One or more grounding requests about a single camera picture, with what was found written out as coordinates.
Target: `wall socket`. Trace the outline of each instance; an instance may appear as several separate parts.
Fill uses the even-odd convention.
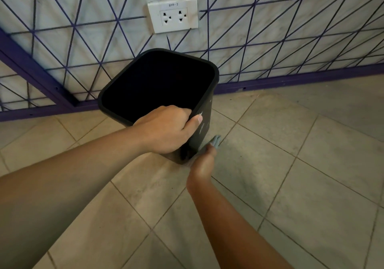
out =
[[[199,26],[197,0],[165,0],[148,3],[155,34]]]

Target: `purple metal frame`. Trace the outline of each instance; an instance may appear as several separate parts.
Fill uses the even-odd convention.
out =
[[[79,0],[79,6],[77,9],[77,14],[75,20],[72,22],[69,18],[69,16],[65,13],[63,7],[60,5],[58,0],[55,0],[56,4],[59,6],[60,10],[63,12],[63,14],[66,16],[66,18],[69,21],[69,25],[64,25],[60,27],[54,27],[54,28],[49,28],[49,29],[35,29],[35,20],[36,20],[36,0],[34,0],[34,6],[33,6],[33,27],[32,29],[29,29],[27,25],[20,19],[20,17],[7,5],[7,3],[4,0],[0,0],[5,4],[6,7],[15,15],[15,17],[26,27],[27,31],[24,32],[15,32],[15,33],[10,33],[6,34],[3,30],[0,29],[0,60],[6,63],[10,68],[12,68],[17,75],[20,75],[27,81],[27,98],[24,98],[20,95],[18,95],[22,100],[18,101],[13,101],[13,102],[2,102],[0,99],[0,121],[4,120],[12,120],[12,119],[19,119],[19,118],[28,118],[28,117],[36,117],[36,116],[44,116],[44,115],[53,115],[53,114],[59,114],[59,113],[68,113],[68,112],[77,112],[77,111],[86,111],[86,110],[94,110],[97,109],[97,102],[96,100],[88,100],[89,96],[95,98],[93,93],[98,92],[100,90],[94,90],[94,84],[95,81],[99,75],[100,69],[103,69],[105,73],[109,76],[107,71],[104,69],[104,64],[106,63],[111,63],[111,62],[122,62],[122,61],[129,61],[132,58],[125,58],[122,60],[115,60],[115,61],[110,61],[110,62],[105,62],[105,56],[108,50],[108,47],[111,43],[111,40],[113,38],[113,35],[116,31],[116,28],[119,27],[122,31],[122,34],[124,36],[124,39],[131,50],[132,57],[135,57],[135,54],[131,48],[131,45],[127,39],[126,34],[124,33],[124,30],[120,24],[121,21],[124,20],[131,20],[131,19],[142,19],[145,18],[145,16],[139,16],[139,17],[128,17],[128,18],[121,18],[124,7],[127,3],[127,0],[124,1],[124,4],[122,6],[122,9],[119,13],[119,15],[116,14],[115,10],[113,9],[113,6],[110,2],[108,1],[108,4],[111,8],[111,11],[115,17],[115,19],[112,20],[106,20],[106,21],[98,21],[98,22],[89,22],[89,23],[82,23],[78,24],[78,16],[79,16],[79,11],[80,7],[82,4],[82,0]],[[255,8],[257,5],[263,5],[263,4],[271,4],[271,3],[278,3],[278,2],[289,2],[291,1],[292,4],[288,5],[286,10],[284,10],[280,15],[278,15],[272,22],[270,22],[267,26],[264,27],[259,33],[257,33],[255,36],[252,38],[249,38],[250,34],[250,28],[252,24],[252,19],[255,14]],[[228,92],[236,92],[239,90],[254,90],[254,89],[260,89],[260,88],[273,88],[273,87],[280,87],[280,86],[286,86],[286,85],[295,85],[295,84],[305,84],[305,83],[312,83],[312,82],[320,82],[320,81],[326,81],[326,80],[337,80],[341,78],[350,78],[350,77],[357,77],[357,76],[365,76],[365,75],[372,75],[372,74],[377,74],[377,73],[383,73],[384,72],[384,64],[380,63],[382,60],[384,60],[384,55],[375,55],[374,53],[377,52],[378,50],[384,48],[380,47],[380,44],[384,41],[381,40],[379,43],[377,43],[369,52],[365,53],[361,57],[357,58],[343,58],[340,59],[341,56],[343,56],[345,53],[348,53],[352,51],[353,49],[359,47],[363,43],[377,37],[378,35],[384,33],[384,27],[380,28],[371,28],[368,29],[367,27],[372,24],[373,22],[377,21],[381,17],[384,16],[384,14],[378,16],[377,18],[372,19],[372,17],[376,14],[376,12],[380,9],[380,7],[384,4],[384,1],[379,5],[379,7],[372,13],[372,15],[369,17],[368,20],[358,29],[349,31],[349,32],[340,32],[340,33],[329,33],[331,29],[333,29],[336,25],[340,24],[343,20],[347,19],[349,16],[354,14],[356,11],[361,9],[362,7],[365,7],[367,4],[369,4],[373,0],[368,0],[366,3],[349,13],[347,16],[345,16],[343,19],[339,20],[338,22],[334,22],[334,18],[336,17],[338,11],[341,9],[342,5],[346,0],[342,0],[341,4],[339,5],[338,9],[332,16],[331,20],[325,27],[324,31],[320,35],[312,36],[312,37],[299,37],[299,38],[290,38],[291,35],[296,33],[299,29],[301,29],[304,25],[309,23],[311,20],[315,19],[319,14],[321,14],[323,11],[328,9],[332,4],[337,2],[338,0],[333,0],[330,2],[326,7],[321,9],[317,14],[313,15],[310,19],[308,19],[306,22],[301,24],[299,27],[297,27],[295,30],[290,32],[291,26],[295,20],[296,14],[299,10],[299,7],[303,0],[271,0],[271,1],[261,1],[261,0],[254,0],[252,4],[244,4],[244,5],[235,5],[235,6],[229,6],[229,7],[221,7],[221,8],[213,8],[214,4],[217,2],[217,0],[214,0],[212,4],[209,3],[209,0],[207,0],[207,9],[205,10],[200,10],[200,12],[203,12],[202,16],[200,17],[200,20],[206,15],[207,16],[207,49],[203,50],[195,50],[195,51],[189,51],[185,53],[197,53],[197,52],[202,52],[203,54],[201,56],[204,56],[207,54],[208,59],[209,59],[209,53],[211,51],[215,50],[223,50],[223,49],[230,49],[230,48],[238,48],[238,50],[233,53],[225,62],[223,62],[220,66],[222,67],[225,63],[227,63],[231,58],[233,58],[239,51],[243,50],[242,54],[242,60],[240,64],[239,71],[236,73],[227,73],[227,74],[221,74],[220,76],[231,76],[230,80],[227,83],[222,83],[219,84],[215,90],[215,94],[221,94],[221,93],[228,93]],[[289,27],[287,28],[286,34],[282,40],[278,41],[272,41],[272,42],[262,42],[262,43],[252,43],[252,41],[258,37],[260,34],[262,34],[270,25],[272,25],[277,19],[279,19],[283,14],[285,14],[288,10],[290,10],[292,7],[294,7],[297,4],[295,14],[293,15],[293,18],[291,19],[291,23]],[[220,11],[220,10],[226,10],[226,9],[235,9],[235,8],[245,8],[245,12],[240,16],[239,19],[237,19],[216,41],[213,43],[210,43],[210,37],[209,37],[209,16],[212,14],[212,12]],[[249,21],[249,27],[248,27],[248,32],[247,32],[247,38],[245,39],[245,43],[243,45],[236,45],[236,46],[228,46],[228,47],[221,47],[221,48],[214,48],[214,45],[226,34],[228,33],[237,23],[240,21],[250,10],[252,9],[252,14],[250,17]],[[102,24],[102,23],[107,23],[107,22],[115,22],[115,27],[114,30],[111,34],[111,37],[109,39],[109,42],[107,44],[107,47],[104,51],[102,59],[99,61],[96,56],[94,55],[93,51],[87,44],[87,42],[84,40],[84,38],[81,36],[80,32],[78,31],[78,27],[82,25],[91,25],[91,24]],[[63,29],[63,28],[68,28],[72,27],[72,36],[71,36],[71,42],[70,46],[68,49],[68,54],[66,58],[66,62],[60,62],[58,58],[55,57],[55,55],[42,43],[42,41],[39,39],[37,34],[41,31],[45,30],[52,30],[52,29]],[[190,33],[190,29],[185,33],[185,35],[182,37],[182,39],[179,41],[179,43],[175,46],[174,50],[176,50],[179,45],[183,42],[185,37]],[[353,48],[350,48],[348,50],[347,47],[351,44],[351,42],[354,40],[354,38],[360,33],[360,32],[366,32],[366,31],[372,31],[375,33],[375,35],[369,37],[366,39],[364,42],[358,44],[357,46],[354,46]],[[74,33],[77,33],[79,37],[83,40],[85,43],[86,47],[89,49],[93,57],[96,58],[96,63],[87,63],[87,64],[82,64],[82,65],[77,65],[77,66],[69,66],[69,57],[71,53],[71,47],[72,47],[72,41],[73,41],[73,36]],[[32,34],[32,49],[31,49],[31,54],[27,53],[24,51],[17,43],[15,43],[12,40],[12,35],[15,34],[23,34],[23,33],[30,33]],[[323,38],[327,36],[334,36],[334,35],[345,35],[342,39],[339,41],[335,42],[333,45],[330,47],[326,48],[325,50],[322,50],[319,53],[316,53],[315,55],[312,55],[312,52],[314,48],[316,47],[317,43]],[[153,35],[150,35],[149,38],[146,40],[145,44],[142,46],[141,50],[139,51],[138,54],[140,54],[144,48],[147,46],[148,42],[151,40]],[[344,41],[345,39],[349,39],[348,44],[341,50],[336,57],[334,57],[332,60],[327,61],[327,62],[316,62],[316,63],[311,63],[310,61],[320,55],[321,53],[329,50],[330,48],[334,47],[335,45],[339,44],[340,42]],[[61,67],[59,68],[51,68],[51,69],[44,69],[42,68],[34,59],[33,59],[33,46],[35,39],[37,39],[43,47],[45,47],[48,52],[53,55],[53,57],[60,63]],[[302,47],[299,49],[295,50],[291,54],[287,55],[286,57],[278,60],[278,56],[280,53],[280,50],[283,47],[283,44],[288,41],[294,41],[294,40],[307,40],[310,39],[309,43],[315,42],[314,45],[312,46],[311,51],[308,53],[306,58],[304,59],[303,62],[301,62],[298,65],[295,66],[288,66],[288,67],[279,67],[278,64],[280,64],[282,61],[284,61],[286,58],[290,57],[303,47],[307,46],[309,43],[305,43]],[[171,49],[170,41],[169,38],[167,37],[167,43],[169,49]],[[255,46],[255,45],[267,45],[271,44],[272,47],[267,50],[265,53],[263,53],[261,56],[258,58],[255,58],[255,60],[252,63],[249,63],[246,67],[243,67],[243,61],[244,61],[244,55],[246,48],[248,46]],[[262,58],[264,55],[269,53],[271,50],[274,48],[279,47],[279,51],[277,52],[275,59],[272,63],[272,65],[269,68],[262,69],[262,70],[255,70],[255,71],[247,71],[246,69],[253,65],[255,62],[257,62],[260,58]],[[375,58],[377,57],[377,62],[375,65],[368,65],[368,66],[358,66],[365,58]],[[340,62],[340,61],[346,61],[346,60],[353,60],[353,62],[349,63],[347,66],[354,66],[350,68],[343,68],[343,69],[338,69],[338,70],[328,70],[330,66],[334,62]],[[320,64],[322,65],[316,72],[312,73],[300,73],[298,72],[301,70],[303,66],[307,65],[317,65]],[[57,82],[55,79],[53,79],[47,71],[49,70],[57,70],[57,69],[64,69],[65,70],[65,76],[64,76],[64,81],[67,75],[72,76],[75,80],[77,80],[71,73],[71,68],[74,67],[80,67],[80,66],[87,66],[87,65],[98,65],[98,70],[93,78],[93,82],[91,84],[91,88],[87,90],[84,86],[84,92],[79,92],[76,94],[86,94],[86,101],[84,102],[79,102],[74,95],[68,92],[63,86],[65,82]],[[287,70],[287,75],[280,76],[280,77],[269,77],[270,73],[272,70],[277,70],[277,69],[286,69]],[[244,73],[257,73],[257,72],[262,72],[261,75],[257,77],[255,80],[250,80],[250,81],[240,81],[240,76],[241,74]],[[231,82],[234,78],[237,77],[237,82]],[[36,106],[33,102],[31,102],[30,98],[30,92],[29,92],[29,84],[35,86],[38,88],[41,92],[43,92],[46,97],[51,99],[55,105],[51,106],[42,106],[42,107],[33,107]],[[20,110],[10,110],[9,108],[5,107],[5,104],[9,103],[15,103],[15,102],[28,102],[28,108],[26,109],[20,109]]]

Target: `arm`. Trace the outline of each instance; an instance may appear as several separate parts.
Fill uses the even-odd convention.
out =
[[[215,148],[207,145],[191,167],[187,189],[220,267],[293,269],[212,184],[215,156]]]
[[[31,268],[130,161],[170,153],[199,126],[190,110],[161,106],[117,131],[0,178],[0,267]]]

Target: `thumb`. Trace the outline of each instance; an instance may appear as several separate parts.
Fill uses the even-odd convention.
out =
[[[202,121],[203,121],[203,116],[201,116],[201,114],[198,114],[186,122],[182,130],[186,139],[189,139],[193,135],[193,133],[197,130],[197,128],[199,127]]]

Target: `hand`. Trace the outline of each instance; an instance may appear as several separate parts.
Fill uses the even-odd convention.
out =
[[[204,154],[193,163],[187,179],[187,189],[190,190],[200,184],[211,182],[211,174],[215,164],[216,149],[210,143]]]
[[[188,121],[191,112],[174,105],[160,106],[139,118],[134,126],[142,133],[145,150],[167,154],[185,144],[203,120],[201,115],[196,115]]]

